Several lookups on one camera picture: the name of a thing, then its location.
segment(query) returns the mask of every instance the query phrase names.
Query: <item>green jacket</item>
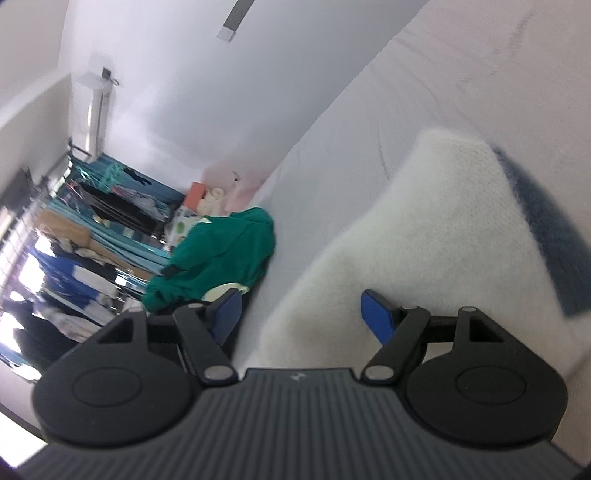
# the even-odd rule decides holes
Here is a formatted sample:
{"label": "green jacket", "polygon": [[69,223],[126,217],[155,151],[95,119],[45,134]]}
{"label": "green jacket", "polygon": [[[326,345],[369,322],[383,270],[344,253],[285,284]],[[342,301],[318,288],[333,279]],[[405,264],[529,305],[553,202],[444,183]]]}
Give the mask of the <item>green jacket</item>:
{"label": "green jacket", "polygon": [[154,277],[142,302],[156,312],[180,300],[201,300],[212,288],[261,279],[275,249],[273,219],[261,208],[230,217],[205,217],[174,250],[162,276]]}

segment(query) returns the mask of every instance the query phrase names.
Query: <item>orange box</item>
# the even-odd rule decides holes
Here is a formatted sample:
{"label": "orange box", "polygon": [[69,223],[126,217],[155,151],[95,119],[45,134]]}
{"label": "orange box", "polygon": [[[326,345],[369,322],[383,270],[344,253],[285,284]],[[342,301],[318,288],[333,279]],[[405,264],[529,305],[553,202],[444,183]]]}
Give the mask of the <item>orange box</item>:
{"label": "orange box", "polygon": [[183,205],[185,207],[190,208],[192,211],[197,210],[197,205],[201,199],[205,196],[205,185],[203,183],[199,183],[194,181],[187,192],[187,196],[183,200]]}

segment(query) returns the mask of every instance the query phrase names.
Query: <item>white wall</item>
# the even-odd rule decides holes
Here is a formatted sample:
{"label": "white wall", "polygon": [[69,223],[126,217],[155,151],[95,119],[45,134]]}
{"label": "white wall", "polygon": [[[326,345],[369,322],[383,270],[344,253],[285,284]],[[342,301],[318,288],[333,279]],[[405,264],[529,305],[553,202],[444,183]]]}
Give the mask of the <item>white wall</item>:
{"label": "white wall", "polygon": [[0,108],[0,192],[22,167],[39,181],[66,153],[70,75],[53,71]]}
{"label": "white wall", "polygon": [[107,153],[178,189],[265,176],[426,0],[255,0],[226,44],[234,2],[71,1],[62,65],[121,81]]}
{"label": "white wall", "polygon": [[57,67],[69,0],[5,0],[0,5],[0,106]]}

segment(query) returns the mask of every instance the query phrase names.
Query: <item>ribbed black surface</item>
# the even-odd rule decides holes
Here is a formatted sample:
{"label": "ribbed black surface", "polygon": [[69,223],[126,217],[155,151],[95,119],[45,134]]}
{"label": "ribbed black surface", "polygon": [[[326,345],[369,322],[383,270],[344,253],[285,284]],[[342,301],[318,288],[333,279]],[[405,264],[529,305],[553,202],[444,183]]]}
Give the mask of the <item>ribbed black surface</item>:
{"label": "ribbed black surface", "polygon": [[185,421],[150,442],[91,451],[50,445],[27,480],[565,480],[577,466],[547,443],[464,449],[418,427],[396,395],[347,370],[251,371],[202,395]]}

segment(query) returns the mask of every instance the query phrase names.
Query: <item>white bedsheet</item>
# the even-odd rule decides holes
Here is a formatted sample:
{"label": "white bedsheet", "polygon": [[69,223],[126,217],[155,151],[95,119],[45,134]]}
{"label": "white bedsheet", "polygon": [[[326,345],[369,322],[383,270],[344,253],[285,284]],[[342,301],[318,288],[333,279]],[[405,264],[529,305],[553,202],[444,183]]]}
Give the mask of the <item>white bedsheet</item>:
{"label": "white bedsheet", "polygon": [[[252,351],[311,260],[373,204],[424,128],[456,128],[502,147],[589,241],[590,18],[586,0],[431,0],[257,195],[276,221],[277,251],[246,314],[235,362]],[[579,461],[589,460],[591,428],[580,413],[589,409],[590,370],[583,365],[569,379],[564,423],[573,428],[557,436]]]}

